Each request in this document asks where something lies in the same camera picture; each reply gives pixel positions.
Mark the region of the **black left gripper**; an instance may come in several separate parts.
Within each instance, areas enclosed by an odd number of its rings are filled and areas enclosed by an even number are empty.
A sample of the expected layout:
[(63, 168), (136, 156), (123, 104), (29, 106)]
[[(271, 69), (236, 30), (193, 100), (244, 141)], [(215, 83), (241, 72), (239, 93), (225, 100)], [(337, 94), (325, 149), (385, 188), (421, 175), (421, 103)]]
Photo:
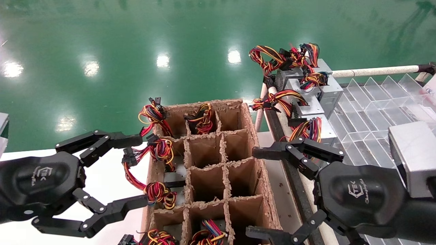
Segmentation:
[[(92, 238), (106, 225), (125, 219), (127, 213), (146, 207), (144, 194), (103, 205), (83, 191), (85, 172), (112, 148), (140, 146), (140, 134), (95, 130), (56, 144), (56, 154), (23, 157), (0, 163), (1, 223), (20, 222), (39, 216), (32, 225), (41, 233)], [(72, 155), (84, 150), (78, 157)], [(76, 201), (92, 211), (85, 221), (53, 218)]]

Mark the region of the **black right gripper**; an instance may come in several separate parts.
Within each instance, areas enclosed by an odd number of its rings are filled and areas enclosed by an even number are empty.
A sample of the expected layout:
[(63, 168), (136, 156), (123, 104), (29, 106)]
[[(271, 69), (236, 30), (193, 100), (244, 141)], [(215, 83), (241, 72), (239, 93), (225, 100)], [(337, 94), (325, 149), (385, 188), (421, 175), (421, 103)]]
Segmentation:
[[(266, 240), (271, 245), (302, 245), (318, 227), (327, 223), (339, 234), (350, 230), (377, 238), (396, 234), (394, 219), (408, 192), (397, 170), (374, 165), (343, 163), (344, 153), (337, 148), (297, 138), (273, 142), (270, 147), (253, 147), (256, 159), (284, 160), (309, 180), (316, 180), (321, 197), (316, 211), (294, 233), (258, 226), (246, 227), (246, 236)], [(320, 169), (311, 158), (330, 163)]]

